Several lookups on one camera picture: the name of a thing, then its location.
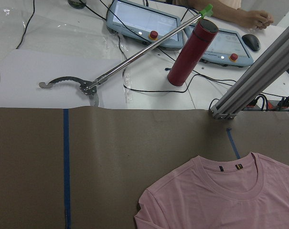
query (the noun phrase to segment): blue tape strip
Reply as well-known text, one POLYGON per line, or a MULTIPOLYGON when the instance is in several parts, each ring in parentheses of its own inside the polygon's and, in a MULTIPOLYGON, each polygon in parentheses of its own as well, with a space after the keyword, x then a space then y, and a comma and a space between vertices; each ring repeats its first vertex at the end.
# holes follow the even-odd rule
POLYGON ((66 229, 71 228, 70 208, 70 147, 69 147, 69 109, 64 109, 64 211, 66 229))
POLYGON ((229 141, 230 141, 230 143, 231 143, 231 146, 232 146, 232 148, 234 149, 235 156, 236 156, 237 159, 240 159, 241 157, 240 157, 240 155, 239 155, 238 150, 236 149, 235 142, 234 142, 234 140, 233 140, 233 138, 232 138, 232 136, 231 136, 231 132, 230 132, 230 131, 231 131, 231 128, 227 128, 226 131, 227 131, 227 135, 228 135, 229 141))

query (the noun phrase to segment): black mouse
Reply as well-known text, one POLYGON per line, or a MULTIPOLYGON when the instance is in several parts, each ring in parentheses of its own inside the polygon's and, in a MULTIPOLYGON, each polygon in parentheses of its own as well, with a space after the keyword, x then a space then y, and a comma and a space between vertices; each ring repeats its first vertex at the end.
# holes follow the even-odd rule
POLYGON ((259 51, 261 48, 258 38, 253 34, 245 34, 242 36, 242 40, 248 46, 248 48, 254 52, 259 51))

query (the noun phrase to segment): red bottle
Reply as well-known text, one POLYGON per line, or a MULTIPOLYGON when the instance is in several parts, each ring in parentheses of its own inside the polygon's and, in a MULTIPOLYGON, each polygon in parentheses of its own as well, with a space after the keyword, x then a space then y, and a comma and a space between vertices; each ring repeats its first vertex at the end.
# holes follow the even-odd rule
POLYGON ((183 85, 218 31, 218 27, 211 21, 206 19, 198 21, 168 74, 171 84, 183 85))

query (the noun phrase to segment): green plastic tip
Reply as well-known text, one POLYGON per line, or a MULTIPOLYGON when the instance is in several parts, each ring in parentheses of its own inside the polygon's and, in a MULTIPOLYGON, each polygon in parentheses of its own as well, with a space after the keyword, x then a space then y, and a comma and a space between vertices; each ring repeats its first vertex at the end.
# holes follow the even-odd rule
POLYGON ((213 11, 212 11, 212 5, 208 4, 205 9, 203 9, 202 11, 200 11, 200 14, 202 15, 201 18, 204 18, 205 16, 207 17, 211 17, 213 15, 213 11))

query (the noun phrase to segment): clothing tag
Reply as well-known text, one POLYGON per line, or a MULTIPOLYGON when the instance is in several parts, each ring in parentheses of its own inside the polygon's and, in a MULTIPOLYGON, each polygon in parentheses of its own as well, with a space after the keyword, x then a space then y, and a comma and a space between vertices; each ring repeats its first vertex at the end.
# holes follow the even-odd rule
POLYGON ((237 170, 240 170, 240 169, 243 168, 243 166, 241 164, 238 164, 238 165, 235 165, 235 166, 236 166, 237 170))

